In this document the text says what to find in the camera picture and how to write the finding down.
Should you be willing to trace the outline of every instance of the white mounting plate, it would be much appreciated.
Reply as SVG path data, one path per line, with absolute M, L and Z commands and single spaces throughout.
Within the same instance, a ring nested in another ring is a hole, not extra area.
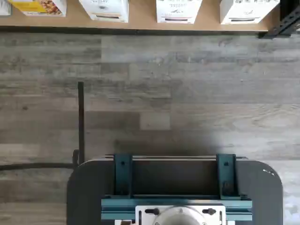
M 216 213 L 213 215 L 202 213 L 202 210 L 207 210 L 209 208 L 214 209 Z M 145 213 L 146 209 L 158 209 L 160 213 L 159 215 Z M 135 208 L 135 224 L 140 225 L 139 223 L 141 221 L 141 225 L 154 225 L 156 222 L 162 225 L 165 219 L 180 213 L 193 217 L 201 225 L 226 225 L 225 206 L 209 204 L 189 206 L 138 205 Z

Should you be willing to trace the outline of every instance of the black metal bracket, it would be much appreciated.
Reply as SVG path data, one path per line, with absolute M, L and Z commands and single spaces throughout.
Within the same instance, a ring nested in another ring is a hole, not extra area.
M 217 175 L 220 199 L 240 200 L 235 155 L 217 154 Z
M 115 154 L 115 187 L 114 195 L 132 196 L 132 155 Z
M 259 38 L 289 38 L 300 23 L 300 0 L 281 0 L 280 24 L 265 33 L 260 33 Z

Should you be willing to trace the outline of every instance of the metal plate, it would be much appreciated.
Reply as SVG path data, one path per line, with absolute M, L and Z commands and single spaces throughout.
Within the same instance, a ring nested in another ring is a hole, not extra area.
M 156 159 L 133 162 L 133 194 L 216 195 L 216 160 L 199 158 L 172 161 Z M 283 188 L 278 174 L 267 164 L 253 160 L 237 161 L 240 192 L 253 200 L 253 222 L 236 225 L 282 225 Z M 93 160 L 79 166 L 67 186 L 67 225 L 112 225 L 101 221 L 101 198 L 113 194 L 114 163 Z
M 158 209 L 159 215 L 146 213 L 147 209 Z M 203 213 L 203 210 L 214 209 L 213 215 Z M 222 225 L 226 224 L 226 211 L 223 205 L 190 205 L 186 206 L 137 206 L 135 208 L 135 224 L 140 225 L 168 225 L 168 220 L 172 218 L 192 218 L 194 223 L 189 223 L 183 219 L 186 225 Z

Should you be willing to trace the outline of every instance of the food package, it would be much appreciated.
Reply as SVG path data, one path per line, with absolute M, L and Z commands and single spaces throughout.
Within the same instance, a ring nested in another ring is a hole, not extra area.
M 8 0 L 25 15 L 66 16 L 66 0 Z
M 92 20 L 128 22 L 128 0 L 79 0 Z
M 156 0 L 158 23 L 189 23 L 196 20 L 202 0 Z
M 221 24 L 259 23 L 280 0 L 222 0 Z
M 10 15 L 11 14 L 11 5 L 6 0 L 0 0 L 0 16 Z

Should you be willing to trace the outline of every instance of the black platform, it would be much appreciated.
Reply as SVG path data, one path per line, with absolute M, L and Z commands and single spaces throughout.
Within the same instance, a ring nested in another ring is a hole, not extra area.
M 215 160 L 133 161 L 133 194 L 217 195 Z M 253 222 L 237 225 L 283 225 L 283 188 L 267 164 L 238 160 L 240 193 L 253 200 Z M 113 194 L 113 161 L 93 160 L 72 173 L 67 186 L 67 225 L 99 225 L 101 198 Z

